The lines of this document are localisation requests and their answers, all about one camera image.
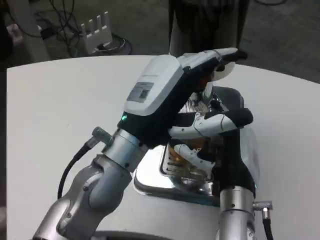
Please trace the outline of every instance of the white router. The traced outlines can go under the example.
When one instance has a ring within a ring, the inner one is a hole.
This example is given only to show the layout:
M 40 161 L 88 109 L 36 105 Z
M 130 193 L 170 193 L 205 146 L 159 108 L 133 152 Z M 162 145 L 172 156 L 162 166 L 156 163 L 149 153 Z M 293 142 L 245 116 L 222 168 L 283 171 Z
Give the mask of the white router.
M 103 15 L 104 25 L 102 26 L 100 15 L 96 16 L 96 26 L 97 29 L 94 28 L 94 22 L 92 19 L 88 22 L 88 28 L 86 28 L 85 24 L 81 24 L 82 31 L 82 39 L 85 45 L 85 49 L 89 55 L 96 52 L 96 48 L 99 45 L 107 46 L 112 42 L 112 34 L 109 24 L 109 15 L 106 11 Z

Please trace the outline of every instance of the metal cylinder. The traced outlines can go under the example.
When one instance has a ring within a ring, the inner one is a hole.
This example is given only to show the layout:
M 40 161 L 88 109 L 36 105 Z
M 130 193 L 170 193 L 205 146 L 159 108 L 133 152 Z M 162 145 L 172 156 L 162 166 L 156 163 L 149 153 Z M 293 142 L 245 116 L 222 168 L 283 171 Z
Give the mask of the metal cylinder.
M 253 201 L 254 194 L 240 186 L 227 188 L 220 193 L 221 214 L 219 234 L 216 239 L 246 240 L 248 233 L 250 236 L 254 235 Z
M 253 201 L 253 193 L 241 186 L 227 188 L 220 193 L 221 212 L 226 210 L 241 210 L 253 214 Z
M 239 47 L 250 0 L 169 0 L 169 53 Z
M 118 129 L 113 135 L 112 144 L 106 145 L 102 153 L 133 173 L 147 151 L 147 146 L 141 144 L 136 137 L 123 129 Z

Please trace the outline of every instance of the power cord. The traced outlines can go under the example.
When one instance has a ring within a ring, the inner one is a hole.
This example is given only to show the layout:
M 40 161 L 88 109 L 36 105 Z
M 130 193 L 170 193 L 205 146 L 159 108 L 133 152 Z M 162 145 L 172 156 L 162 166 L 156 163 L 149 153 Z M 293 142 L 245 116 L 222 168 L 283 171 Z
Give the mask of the power cord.
M 132 50 L 133 50 L 132 44 L 128 39 L 126 39 L 125 37 L 119 36 L 115 33 L 112 33 L 112 37 L 114 39 L 117 39 L 117 41 L 119 42 L 118 46 L 112 47 L 112 48 L 107 48 L 107 47 L 103 46 L 103 44 L 100 44 L 99 46 L 97 46 L 97 48 L 95 50 L 97 52 L 104 54 L 104 55 L 113 55 L 115 53 L 119 53 L 127 44 L 129 47 L 129 52 L 127 53 L 127 55 L 132 54 Z
M 261 4 L 261 5 L 265 5 L 265 6 L 278 6 L 278 5 L 281 5 L 281 4 L 284 4 L 286 3 L 287 0 L 281 0 L 279 2 L 271 2 L 271 3 L 268 3 L 268 2 L 263 2 L 261 0 L 254 0 L 257 4 Z
M 271 220 L 270 218 L 265 218 L 262 220 L 264 231 L 265 231 L 265 236 L 266 240 L 274 240 L 274 237 L 272 235 L 271 231 Z

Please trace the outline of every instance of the black cable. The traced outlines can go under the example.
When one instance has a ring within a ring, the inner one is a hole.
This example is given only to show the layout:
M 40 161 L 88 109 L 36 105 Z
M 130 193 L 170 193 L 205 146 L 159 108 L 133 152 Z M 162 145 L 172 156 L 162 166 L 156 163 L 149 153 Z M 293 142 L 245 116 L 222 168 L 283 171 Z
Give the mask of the black cable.
M 64 185 L 66 182 L 66 178 L 68 173 L 70 172 L 71 168 L 75 165 L 77 161 L 79 161 L 91 148 L 85 143 L 80 150 L 74 155 L 73 159 L 69 162 L 66 166 L 65 170 L 63 171 L 62 177 L 60 179 L 59 187 L 58 187 L 58 194 L 57 199 L 62 197 L 62 192 L 64 189 Z
M 262 220 L 262 222 L 263 222 L 266 240 L 274 240 L 274 237 L 272 236 L 272 231 L 271 231 L 271 220 L 269 218 L 265 218 Z
M 261 4 L 261 5 L 265 5 L 265 6 L 278 6 L 278 5 L 281 5 L 281 4 L 284 4 L 287 0 L 282 0 L 280 2 L 274 2 L 274 3 L 267 3 L 267 2 L 263 2 L 263 1 L 260 1 L 260 0 L 254 0 L 257 4 Z
M 113 55 L 115 53 L 120 52 L 125 47 L 125 45 L 128 44 L 129 52 L 127 53 L 127 55 L 132 54 L 132 50 L 133 50 L 132 44 L 128 39 L 126 39 L 125 37 L 119 36 L 118 34 L 115 34 L 115 33 L 112 33 L 112 37 L 114 39 L 118 39 L 119 45 L 116 47 L 113 47 L 111 49 L 108 49 L 108 48 L 104 47 L 103 44 L 100 44 L 99 46 L 97 46 L 97 48 L 100 52 L 102 52 L 105 55 Z

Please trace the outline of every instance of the gray floor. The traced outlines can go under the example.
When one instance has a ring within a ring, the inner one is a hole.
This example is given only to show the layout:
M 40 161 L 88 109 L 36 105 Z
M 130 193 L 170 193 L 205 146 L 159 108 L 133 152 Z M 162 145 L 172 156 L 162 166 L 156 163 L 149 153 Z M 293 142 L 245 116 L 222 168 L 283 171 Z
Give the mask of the gray floor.
M 109 11 L 111 30 L 132 42 L 135 55 L 160 55 L 168 52 L 168 9 L 166 0 L 75 0 L 74 14 L 78 24 Z M 31 3 L 34 11 L 52 9 L 48 0 Z M 56 20 L 52 14 L 48 18 Z M 241 42 L 249 58 L 242 64 L 268 69 L 320 83 L 320 1 L 288 0 L 279 6 L 250 4 Z M 53 59 L 67 55 L 55 38 L 46 40 Z M 86 56 L 79 47 L 79 57 Z M 24 46 L 0 67 L 30 63 Z M 1 112 L 6 112 L 5 86 L 0 88 Z M 6 134 L 0 144 L 5 152 Z M 0 204 L 5 203 L 5 157 L 1 162 Z

